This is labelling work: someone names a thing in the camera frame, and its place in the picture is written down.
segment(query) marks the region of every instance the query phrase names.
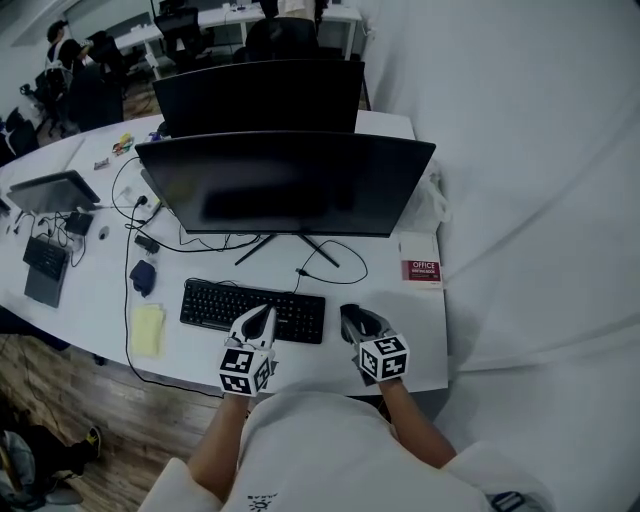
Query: keyboard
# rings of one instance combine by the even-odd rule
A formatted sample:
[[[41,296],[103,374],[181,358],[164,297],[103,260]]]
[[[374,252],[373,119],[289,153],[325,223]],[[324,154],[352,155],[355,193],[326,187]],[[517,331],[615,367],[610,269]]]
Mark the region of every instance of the keyboard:
[[[67,265],[68,253],[61,247],[31,237],[24,251],[24,261],[27,265],[40,271],[44,275],[59,281]]]
[[[324,297],[189,279],[185,283],[180,321],[183,324],[228,331],[236,318],[262,304],[276,307],[276,339],[299,343],[322,342]]]

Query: yellow notepad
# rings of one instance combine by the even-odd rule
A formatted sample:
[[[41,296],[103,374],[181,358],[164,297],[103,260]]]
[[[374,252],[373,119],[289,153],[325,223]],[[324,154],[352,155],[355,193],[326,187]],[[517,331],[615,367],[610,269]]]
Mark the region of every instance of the yellow notepad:
[[[133,310],[131,350],[136,356],[158,357],[164,328],[164,311],[157,304]]]

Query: cable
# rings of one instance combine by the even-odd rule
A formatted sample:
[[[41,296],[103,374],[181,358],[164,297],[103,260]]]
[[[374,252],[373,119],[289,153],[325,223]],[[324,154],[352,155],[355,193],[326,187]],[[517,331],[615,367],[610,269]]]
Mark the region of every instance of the cable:
[[[73,262],[73,253],[71,254],[71,266],[73,268],[76,268],[78,265],[80,265],[80,262],[82,261],[82,258],[84,258],[84,253],[85,252],[87,252],[87,237],[83,236],[82,237],[82,255],[80,256],[80,259],[74,263]]]
[[[127,219],[129,222],[133,223],[133,222],[137,222],[139,224],[141,224],[140,226],[134,226],[133,224],[127,223],[125,224],[125,228],[127,229],[135,229],[138,233],[141,233],[142,235],[146,236],[149,240],[152,240],[153,242],[157,243],[160,247],[164,247],[165,249],[169,250],[169,251],[173,251],[173,252],[179,252],[179,253],[203,253],[203,252],[224,252],[224,251],[231,251],[234,249],[243,249],[244,247],[248,247],[250,245],[256,244],[258,242],[260,242],[262,240],[262,238],[260,237],[260,235],[256,235],[254,237],[253,240],[251,240],[250,242],[244,243],[244,244],[240,244],[240,245],[236,245],[234,247],[228,247],[226,244],[224,247],[221,248],[215,248],[215,247],[210,247],[209,245],[205,244],[202,240],[200,240],[200,243],[202,245],[204,245],[205,247],[207,247],[207,249],[194,249],[194,250],[184,250],[184,249],[176,249],[175,247],[170,247],[158,240],[156,240],[155,238],[153,238],[151,235],[149,235],[148,233],[146,233],[145,231],[142,230],[143,227],[145,227],[147,224],[149,224],[149,222],[151,222],[151,220],[158,214],[158,212],[160,211],[160,208],[158,208],[158,210],[156,210],[156,212],[151,216],[150,219],[143,221],[143,220],[138,220],[138,219],[133,219],[133,214],[131,215],[131,217],[129,217],[128,215],[126,215],[124,212],[122,212],[122,210],[120,210],[120,208],[116,205],[116,201],[115,201],[115,188],[116,188],[116,182],[118,181],[118,178],[120,177],[120,174],[122,173],[123,169],[127,166],[127,164],[129,162],[132,162],[133,160],[136,159],[140,159],[139,156],[134,156],[133,158],[130,158],[129,160],[127,160],[122,167],[120,168],[120,170],[118,171],[118,174],[116,174],[115,179],[113,180],[113,184],[111,186],[111,202],[113,205],[113,208],[115,208],[115,210],[122,215],[125,219]],[[178,231],[178,240],[180,242],[180,245],[187,245],[190,244],[191,242],[186,242],[185,244],[182,244],[181,242],[181,231]]]
[[[187,287],[187,281],[198,281],[200,283],[205,283],[205,284],[225,284],[225,283],[229,283],[232,284],[233,286],[235,286],[236,288],[241,288],[241,286],[236,283],[235,281],[230,281],[228,279],[225,279],[224,281],[207,281],[206,279],[200,279],[199,277],[190,277],[189,279],[187,279],[184,282],[184,287]]]
[[[20,349],[22,350],[22,357],[24,358],[24,368],[26,370],[27,373],[27,384],[29,386],[29,389],[31,390],[31,394],[33,395],[33,398],[35,398],[38,402],[40,402],[42,405],[44,405],[47,410],[49,411],[49,414],[51,415],[51,419],[53,420],[53,422],[56,424],[56,428],[58,429],[58,435],[62,438],[63,441],[66,440],[64,438],[64,436],[62,435],[62,430],[60,429],[60,424],[58,423],[58,420],[56,419],[55,415],[53,414],[53,411],[51,410],[51,407],[49,407],[49,404],[47,404],[47,402],[45,402],[44,400],[38,398],[38,396],[36,395],[33,386],[31,384],[31,377],[29,376],[29,363],[28,363],[28,359],[27,359],[27,353],[24,350],[24,346],[21,344],[20,345]]]
[[[178,243],[180,245],[189,245],[190,243],[193,242],[200,242],[202,245],[204,245],[207,249],[211,250],[211,251],[215,251],[215,249],[213,247],[208,246],[207,244],[205,244],[200,238],[194,238],[193,240],[189,240],[188,242],[182,242],[182,224],[178,224]],[[223,249],[227,249],[227,242],[225,241],[224,243],[224,247]]]
[[[315,254],[322,249],[322,247],[325,244],[328,243],[332,243],[332,244],[337,244],[340,245],[342,247],[344,247],[345,249],[348,249],[349,251],[351,251],[353,254],[355,254],[360,261],[362,262],[362,265],[364,266],[364,276],[362,276],[360,279],[356,279],[355,281],[348,281],[348,282],[340,282],[340,281],[329,281],[328,279],[321,279],[319,277],[316,276],[312,276],[311,274],[309,274],[304,268],[307,266],[307,263],[309,263],[309,261],[311,261],[311,258],[313,258],[315,256]],[[369,275],[369,268],[367,267],[366,262],[364,261],[364,259],[362,258],[362,256],[360,256],[356,251],[354,251],[351,247],[348,247],[346,245],[344,245],[343,243],[340,242],[336,242],[335,240],[325,240],[324,242],[322,242],[318,247],[316,247],[313,252],[311,253],[311,255],[307,258],[307,261],[304,262],[304,265],[302,265],[301,268],[297,268],[296,272],[298,273],[298,281],[296,282],[296,287],[293,290],[293,293],[295,295],[295,293],[298,291],[298,287],[300,286],[300,279],[303,277],[308,277],[310,279],[315,279],[316,281],[320,281],[321,283],[327,283],[327,284],[356,284],[359,283],[360,281],[364,281],[367,276]]]
[[[118,171],[118,174],[116,174],[115,179],[113,180],[113,185],[111,185],[111,204],[113,205],[113,207],[116,209],[116,211],[122,215],[125,219],[127,220],[131,220],[131,222],[143,222],[140,220],[136,220],[136,219],[131,219],[128,215],[125,215],[122,210],[120,210],[120,208],[118,208],[118,206],[116,205],[116,199],[114,197],[115,194],[115,189],[116,189],[116,182],[118,181],[118,178],[120,177],[120,173],[123,171],[123,169],[127,166],[127,164],[129,162],[133,162],[134,160],[140,160],[139,156],[134,156],[133,158],[130,158],[129,160],[127,160],[122,167],[120,167],[120,170]]]
[[[260,242],[262,240],[262,238],[260,237],[260,235],[255,235],[254,239],[251,240],[251,242],[247,242],[244,244],[240,244],[240,245],[235,245],[233,247],[220,247],[220,248],[210,248],[210,249],[194,249],[193,251],[185,251],[183,249],[176,249],[175,247],[169,247],[168,245],[163,244],[162,242],[156,240],[155,238],[153,238],[151,235],[149,235],[147,232],[143,231],[141,227],[138,226],[132,226],[131,224],[125,224],[125,227],[127,229],[129,229],[131,227],[131,229],[134,229],[135,231],[137,231],[138,233],[142,233],[144,236],[146,236],[149,240],[152,240],[153,242],[157,243],[160,247],[164,247],[165,249],[168,249],[169,251],[173,251],[173,252],[180,252],[180,253],[184,253],[184,254],[189,254],[189,253],[202,253],[202,252],[224,252],[224,251],[233,251],[235,249],[243,249],[244,247],[248,247],[250,245],[256,244],[258,242]]]
[[[133,216],[136,213],[136,208],[139,206],[138,202],[136,202],[135,207],[133,208],[133,211],[131,212],[131,221],[133,222]],[[127,235],[127,250],[126,250],[126,254],[125,254],[125,260],[124,260],[124,332],[125,332],[125,338],[124,338],[124,350],[125,350],[125,354],[127,356],[127,362],[129,363],[129,367],[131,368],[131,371],[133,371],[133,373],[136,375],[136,377],[138,377],[142,382],[146,382],[148,384],[156,384],[158,386],[162,386],[165,388],[174,388],[174,389],[181,389],[182,391],[191,391],[192,393],[198,393],[200,395],[204,395],[204,396],[208,396],[210,398],[223,398],[222,395],[212,395],[209,393],[205,393],[204,391],[199,391],[197,389],[188,389],[188,388],[183,388],[181,386],[175,386],[173,384],[165,384],[163,382],[156,382],[154,380],[148,380],[145,379],[142,375],[140,375],[138,373],[138,371],[134,368],[133,363],[131,362],[131,357],[129,356],[129,320],[127,318],[127,306],[129,303],[129,245],[131,245],[131,233],[134,231],[134,229],[137,229],[135,226],[133,226],[133,224],[127,224],[127,229],[129,230],[129,234]]]
[[[13,233],[15,235],[17,235],[20,232],[20,226],[22,225],[22,221],[27,217],[31,217],[33,219],[33,222],[31,223],[31,234],[29,235],[29,236],[33,236],[33,227],[36,224],[36,217],[35,215],[33,215],[33,213],[25,213],[22,217],[20,217],[20,220],[18,220],[17,224],[13,228]]]

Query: plastic bag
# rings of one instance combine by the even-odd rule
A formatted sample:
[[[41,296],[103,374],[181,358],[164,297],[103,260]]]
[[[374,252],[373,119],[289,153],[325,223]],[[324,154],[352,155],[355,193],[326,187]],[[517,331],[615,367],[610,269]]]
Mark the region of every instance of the plastic bag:
[[[431,160],[396,224],[396,232],[435,234],[441,222],[451,220],[449,201],[440,192],[440,178],[440,166]]]

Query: person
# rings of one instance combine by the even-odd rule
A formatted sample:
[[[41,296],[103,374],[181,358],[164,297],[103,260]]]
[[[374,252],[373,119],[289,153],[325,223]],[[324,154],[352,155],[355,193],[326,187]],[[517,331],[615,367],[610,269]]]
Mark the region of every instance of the person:
[[[278,12],[283,17],[313,21],[317,32],[328,4],[328,0],[278,0]]]
[[[553,510],[548,492],[485,444],[457,454],[402,380],[369,404],[320,392],[225,395],[185,464],[169,461],[140,511]]]
[[[65,39],[65,26],[65,22],[56,21],[47,30],[47,41],[50,45],[47,60],[51,64],[59,60],[66,70],[76,76],[84,69],[83,59],[88,55],[92,45],[90,42],[80,45],[74,39]]]
[[[43,506],[45,496],[58,485],[54,474],[71,471],[84,473],[86,464],[100,457],[102,435],[93,426],[86,438],[65,446],[42,425],[15,425],[0,430],[0,501],[9,506],[28,508]]]

